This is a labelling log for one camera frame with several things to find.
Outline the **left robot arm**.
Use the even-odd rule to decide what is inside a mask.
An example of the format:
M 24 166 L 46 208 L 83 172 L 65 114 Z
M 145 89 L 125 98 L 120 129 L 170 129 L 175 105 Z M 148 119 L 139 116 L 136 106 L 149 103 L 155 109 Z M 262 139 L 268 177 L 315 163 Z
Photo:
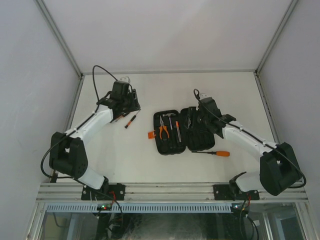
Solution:
M 137 91 L 126 81 L 116 80 L 112 90 L 96 102 L 96 109 L 81 124 L 51 137 L 48 151 L 51 169 L 92 189 L 98 200 L 109 196 L 109 180 L 89 166 L 86 145 L 105 125 L 141 109 Z

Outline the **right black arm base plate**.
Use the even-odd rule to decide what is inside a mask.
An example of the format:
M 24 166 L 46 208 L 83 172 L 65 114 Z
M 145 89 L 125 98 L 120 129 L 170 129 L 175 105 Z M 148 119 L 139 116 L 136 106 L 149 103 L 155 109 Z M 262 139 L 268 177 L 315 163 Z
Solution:
M 245 173 L 246 171 L 234 176 L 231 180 L 229 180 L 228 184 L 214 184 L 214 199 L 216 201 L 236 201 L 249 199 L 254 201 L 260 200 L 260 195 L 257 190 L 241 191 L 240 188 L 237 186 L 237 178 L 244 175 Z

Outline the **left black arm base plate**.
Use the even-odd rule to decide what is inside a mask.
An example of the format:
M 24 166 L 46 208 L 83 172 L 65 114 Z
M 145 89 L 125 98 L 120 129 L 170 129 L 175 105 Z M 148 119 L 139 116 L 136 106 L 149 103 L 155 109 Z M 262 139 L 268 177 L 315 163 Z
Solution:
M 109 184 L 108 187 L 101 189 L 93 189 L 89 186 L 84 186 L 81 192 L 82 201 L 123 201 L 125 198 L 126 186 L 121 183 Z

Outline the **black plastic tool case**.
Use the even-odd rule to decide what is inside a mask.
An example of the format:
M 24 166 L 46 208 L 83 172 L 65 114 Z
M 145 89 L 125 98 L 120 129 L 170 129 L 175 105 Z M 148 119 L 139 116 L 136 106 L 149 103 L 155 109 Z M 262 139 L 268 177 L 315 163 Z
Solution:
M 187 114 L 192 112 L 192 109 L 196 109 L 196 106 L 190 106 L 183 108 L 181 111 L 178 110 L 164 110 L 158 111 L 153 114 L 153 131 L 148 133 L 149 139 L 154 139 L 157 151 L 163 155 L 175 155 L 181 154 L 186 149 L 190 151 L 204 151 L 209 150 L 215 146 L 215 137 L 212 133 L 208 132 L 206 128 L 200 127 L 195 130 L 187 130 L 185 128 L 185 119 Z M 173 148 L 171 138 L 170 138 L 170 122 L 168 118 L 164 117 L 163 114 L 173 113 L 175 116 L 172 116 L 173 124 L 173 133 L 176 138 L 177 148 Z M 164 125 L 167 127 L 169 133 L 168 140 L 160 139 L 160 117 L 162 117 Z M 176 121 L 179 123 L 181 142 L 178 140 L 178 134 L 176 129 Z

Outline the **orange handle needle-nose pliers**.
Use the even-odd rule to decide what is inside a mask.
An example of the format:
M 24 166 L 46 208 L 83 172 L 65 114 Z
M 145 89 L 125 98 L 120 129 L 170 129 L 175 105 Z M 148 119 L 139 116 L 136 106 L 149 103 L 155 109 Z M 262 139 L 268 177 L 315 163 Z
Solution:
M 159 122 L 160 122 L 159 137 L 161 140 L 166 141 L 169 139 L 169 132 L 161 116 L 159 117 Z

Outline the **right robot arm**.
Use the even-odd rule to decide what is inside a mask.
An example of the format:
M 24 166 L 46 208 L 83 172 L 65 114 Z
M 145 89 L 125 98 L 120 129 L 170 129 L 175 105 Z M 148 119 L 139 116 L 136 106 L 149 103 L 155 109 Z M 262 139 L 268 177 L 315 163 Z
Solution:
M 299 180 L 306 180 L 290 144 L 277 144 L 249 132 L 235 117 L 222 114 L 212 97 L 196 99 L 198 121 L 211 134 L 240 146 L 259 164 L 257 171 L 243 171 L 229 181 L 229 192 L 234 199 L 240 200 L 248 192 L 261 188 L 278 196 L 286 189 L 297 188 L 295 184 Z

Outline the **black handle claw hammer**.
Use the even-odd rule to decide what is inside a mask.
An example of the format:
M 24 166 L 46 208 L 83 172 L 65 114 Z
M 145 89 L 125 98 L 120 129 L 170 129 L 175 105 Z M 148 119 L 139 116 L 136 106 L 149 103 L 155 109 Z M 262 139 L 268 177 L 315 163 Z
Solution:
M 171 144 L 172 144 L 172 148 L 176 149 L 178 147 L 178 145 L 177 145 L 177 140 L 176 140 L 176 136 L 174 134 L 174 127 L 173 127 L 173 123 L 172 123 L 172 117 L 174 117 L 175 114 L 174 113 L 166 113 L 166 114 L 163 114 L 162 116 L 165 118 L 168 118 L 168 120 L 169 120 Z

